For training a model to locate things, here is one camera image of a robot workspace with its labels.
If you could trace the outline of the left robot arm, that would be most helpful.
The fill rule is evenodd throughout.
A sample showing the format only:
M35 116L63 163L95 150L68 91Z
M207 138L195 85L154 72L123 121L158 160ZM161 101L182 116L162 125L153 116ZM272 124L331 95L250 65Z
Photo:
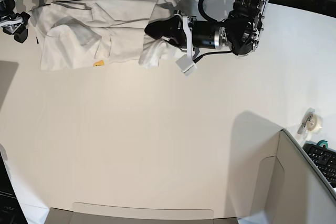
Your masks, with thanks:
M169 44L185 49L188 63L197 63L202 59L202 56L192 53L196 48L211 49L220 54L222 47L227 46L228 53L244 56L258 47L268 0L234 0L233 9L222 21L205 13L204 1L198 1L203 21L175 10L171 18L149 23L145 34L156 40L166 37Z

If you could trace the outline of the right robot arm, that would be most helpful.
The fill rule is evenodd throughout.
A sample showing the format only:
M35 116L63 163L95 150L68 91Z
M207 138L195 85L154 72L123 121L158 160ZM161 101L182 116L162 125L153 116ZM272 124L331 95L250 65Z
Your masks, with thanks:
M1 0L1 29L5 34L13 35L19 43L24 43L28 37L28 20L26 12L15 13L14 0Z

